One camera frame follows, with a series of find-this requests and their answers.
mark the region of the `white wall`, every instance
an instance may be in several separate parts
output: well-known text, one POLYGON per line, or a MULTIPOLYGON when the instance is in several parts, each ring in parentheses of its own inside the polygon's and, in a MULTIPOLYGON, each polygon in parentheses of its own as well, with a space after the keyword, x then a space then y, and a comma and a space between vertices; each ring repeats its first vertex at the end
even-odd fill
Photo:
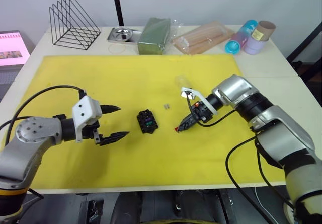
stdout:
POLYGON ((153 16, 185 25, 269 20, 277 26, 272 39, 286 57, 322 19, 322 0, 121 0, 121 7, 125 25, 144 25, 153 16))
MULTIPOLYGON (((0 0, 0 31, 20 30, 31 51, 49 27, 57 0, 0 0)), ((118 25, 114 0, 78 0, 97 26, 118 25)))

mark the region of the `clear plastic packaging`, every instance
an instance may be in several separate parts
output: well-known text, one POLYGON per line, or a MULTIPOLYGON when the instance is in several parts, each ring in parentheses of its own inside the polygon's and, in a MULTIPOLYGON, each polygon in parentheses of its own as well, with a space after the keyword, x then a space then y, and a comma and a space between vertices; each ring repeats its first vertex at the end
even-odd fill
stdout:
POLYGON ((177 20, 150 18, 138 40, 138 53, 163 54, 180 26, 177 20))
POLYGON ((233 34, 233 30, 213 21, 175 38, 173 44, 184 54, 201 54, 233 34))

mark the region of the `white bracket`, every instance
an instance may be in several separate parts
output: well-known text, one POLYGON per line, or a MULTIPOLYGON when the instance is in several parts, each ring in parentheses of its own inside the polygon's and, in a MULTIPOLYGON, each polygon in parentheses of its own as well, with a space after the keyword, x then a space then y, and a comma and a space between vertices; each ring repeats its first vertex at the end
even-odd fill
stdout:
POLYGON ((82 130, 86 125, 92 125, 102 116, 102 109, 98 101, 84 96, 72 108, 72 118, 75 125, 76 142, 82 142, 82 130))
POLYGON ((212 112, 212 114, 217 115, 216 109, 207 101, 207 99, 199 92, 191 88, 182 87, 181 88, 181 96, 187 98, 186 91, 190 92, 191 94, 188 95, 190 100, 195 99, 195 97, 199 97, 199 99, 206 105, 206 107, 212 112))

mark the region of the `cardboard tube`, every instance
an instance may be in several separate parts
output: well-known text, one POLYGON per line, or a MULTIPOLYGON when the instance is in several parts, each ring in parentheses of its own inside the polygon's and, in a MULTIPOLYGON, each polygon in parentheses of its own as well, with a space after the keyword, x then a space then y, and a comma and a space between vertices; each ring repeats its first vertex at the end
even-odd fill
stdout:
POLYGON ((267 41, 276 29, 275 24, 269 21, 259 21, 252 33, 252 38, 260 41, 267 41))

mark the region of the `laptop screen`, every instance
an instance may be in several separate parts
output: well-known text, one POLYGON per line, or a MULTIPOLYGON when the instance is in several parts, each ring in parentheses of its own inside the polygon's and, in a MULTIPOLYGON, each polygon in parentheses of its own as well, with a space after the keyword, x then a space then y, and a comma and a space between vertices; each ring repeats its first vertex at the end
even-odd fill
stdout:
POLYGON ((0 66, 25 64, 29 56, 19 31, 0 32, 0 66))

